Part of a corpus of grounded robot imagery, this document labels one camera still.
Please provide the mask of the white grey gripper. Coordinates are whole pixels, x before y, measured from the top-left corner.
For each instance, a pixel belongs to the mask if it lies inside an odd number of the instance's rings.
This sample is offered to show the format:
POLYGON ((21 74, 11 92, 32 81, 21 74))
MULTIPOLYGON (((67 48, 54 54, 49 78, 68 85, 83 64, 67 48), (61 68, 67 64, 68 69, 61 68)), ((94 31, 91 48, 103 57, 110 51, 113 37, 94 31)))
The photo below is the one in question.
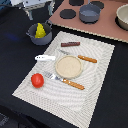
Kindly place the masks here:
POLYGON ((32 20, 32 11, 45 6, 47 2, 49 15, 53 14, 55 0, 10 0, 12 6, 23 9, 28 15, 29 19, 32 20))

